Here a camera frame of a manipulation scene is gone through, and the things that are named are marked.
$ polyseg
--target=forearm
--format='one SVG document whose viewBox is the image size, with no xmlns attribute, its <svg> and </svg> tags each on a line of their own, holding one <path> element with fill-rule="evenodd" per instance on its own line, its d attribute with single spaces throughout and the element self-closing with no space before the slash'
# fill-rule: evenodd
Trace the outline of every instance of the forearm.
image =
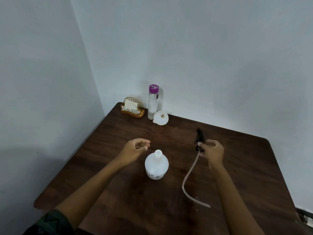
<svg viewBox="0 0 313 235">
<path fill-rule="evenodd" d="M 117 160 L 111 161 L 89 181 L 82 185 L 77 191 L 59 204 L 56 209 L 63 213 L 76 229 L 96 200 L 107 187 L 113 176 L 119 172 L 124 165 Z"/>
<path fill-rule="evenodd" d="M 240 197 L 231 177 L 219 166 L 213 170 L 227 225 L 231 235 L 264 235 Z"/>
</svg>

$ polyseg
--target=person's left hand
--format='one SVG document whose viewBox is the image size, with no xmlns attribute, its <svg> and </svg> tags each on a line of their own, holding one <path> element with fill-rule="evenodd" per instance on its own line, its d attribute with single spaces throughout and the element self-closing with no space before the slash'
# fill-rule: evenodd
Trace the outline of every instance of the person's left hand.
<svg viewBox="0 0 313 235">
<path fill-rule="evenodd" d="M 127 166 L 136 161 L 137 158 L 148 150 L 150 147 L 150 141 L 143 138 L 136 138 L 128 141 L 123 147 L 122 151 L 115 158 L 123 166 Z"/>
</svg>

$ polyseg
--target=brown tabletop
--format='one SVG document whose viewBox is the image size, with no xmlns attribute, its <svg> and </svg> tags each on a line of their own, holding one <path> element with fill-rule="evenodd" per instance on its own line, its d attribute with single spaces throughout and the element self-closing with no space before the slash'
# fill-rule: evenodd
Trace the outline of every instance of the brown tabletop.
<svg viewBox="0 0 313 235">
<path fill-rule="evenodd" d="M 264 232 L 301 234 L 295 206 L 266 139 L 172 115 L 159 126 L 147 114 L 141 119 L 121 114 L 120 104 L 37 198 L 36 208 L 53 209 L 110 162 L 127 141 L 146 138 L 151 147 L 112 179 L 80 228 L 96 235 L 229 234 L 204 158 L 199 158 L 185 189 L 211 209 L 193 203 L 182 191 L 182 181 L 197 155 L 193 142 L 200 127 L 206 139 L 224 146 L 225 168 Z M 150 179 L 144 166 L 147 155 L 156 149 L 169 161 L 161 180 Z"/>
</svg>

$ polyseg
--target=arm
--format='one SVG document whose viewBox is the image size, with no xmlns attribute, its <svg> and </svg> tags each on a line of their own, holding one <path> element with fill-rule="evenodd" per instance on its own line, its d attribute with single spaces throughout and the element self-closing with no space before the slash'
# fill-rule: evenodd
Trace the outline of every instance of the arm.
<svg viewBox="0 0 313 235">
<path fill-rule="evenodd" d="M 223 146 L 216 140 L 207 140 L 206 144 L 199 142 L 198 145 L 204 149 L 202 156 L 208 159 L 209 168 L 215 177 L 230 234 L 264 235 L 223 165 Z"/>
<path fill-rule="evenodd" d="M 56 207 L 67 217 L 73 229 L 78 227 L 113 176 L 134 162 L 149 146 L 150 141 L 142 138 L 127 142 L 114 160 Z"/>
</svg>

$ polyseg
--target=sleeve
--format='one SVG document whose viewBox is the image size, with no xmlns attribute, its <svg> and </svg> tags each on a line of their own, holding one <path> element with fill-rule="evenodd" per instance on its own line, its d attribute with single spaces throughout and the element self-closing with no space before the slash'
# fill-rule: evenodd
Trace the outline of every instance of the sleeve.
<svg viewBox="0 0 313 235">
<path fill-rule="evenodd" d="M 23 235 L 72 235 L 74 230 L 67 218 L 58 210 L 52 210 L 41 217 Z"/>
</svg>

